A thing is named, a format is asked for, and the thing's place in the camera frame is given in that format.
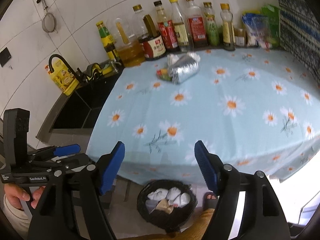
faucet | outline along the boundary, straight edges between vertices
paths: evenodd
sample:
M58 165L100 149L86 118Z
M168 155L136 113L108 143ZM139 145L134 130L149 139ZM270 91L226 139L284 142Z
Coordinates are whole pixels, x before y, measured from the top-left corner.
M52 67L52 59L54 57L57 57L59 59L62 60L62 62L67 66L68 70L70 70L70 72L75 76L75 78L79 81L80 84L83 83L83 80L81 79L81 77L72 69L72 67L68 64L68 62L63 58L63 56L59 55L59 54L52 54L49 58L49 69L51 71L51 73L54 72L54 69Z

table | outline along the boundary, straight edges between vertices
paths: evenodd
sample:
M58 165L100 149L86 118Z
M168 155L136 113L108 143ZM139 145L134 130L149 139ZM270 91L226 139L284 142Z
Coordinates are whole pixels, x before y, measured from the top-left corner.
M126 68L93 129L93 160L125 144L119 175L139 184L204 184L194 157L202 140L239 171L285 180L320 149L320 89L280 50L198 52L201 70L183 84L157 79L166 58Z

black sink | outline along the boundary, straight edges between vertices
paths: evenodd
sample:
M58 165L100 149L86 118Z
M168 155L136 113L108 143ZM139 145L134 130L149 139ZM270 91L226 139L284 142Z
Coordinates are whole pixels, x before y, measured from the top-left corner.
M93 128L121 73L76 89L60 111L53 129Z

orange pants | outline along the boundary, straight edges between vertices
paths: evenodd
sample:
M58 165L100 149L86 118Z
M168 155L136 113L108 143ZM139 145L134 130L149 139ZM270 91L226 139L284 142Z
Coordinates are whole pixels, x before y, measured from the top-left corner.
M214 209L207 209L206 211L203 211L201 216L193 223L193 225L182 233L170 233L167 235L154 234L130 237L126 238L126 240L201 240L209 225L213 212Z

slipper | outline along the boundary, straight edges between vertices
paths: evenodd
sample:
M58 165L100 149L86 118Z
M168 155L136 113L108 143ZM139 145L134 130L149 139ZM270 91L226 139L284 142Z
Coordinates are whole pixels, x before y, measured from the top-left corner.
M216 197L216 199L212 199L212 198L207 198L208 195L213 195ZM213 193L213 192L207 192L204 194L203 196L203 204L202 204L202 209L203 211L211 208L211 209L216 209L218 204L218 198L217 196Z

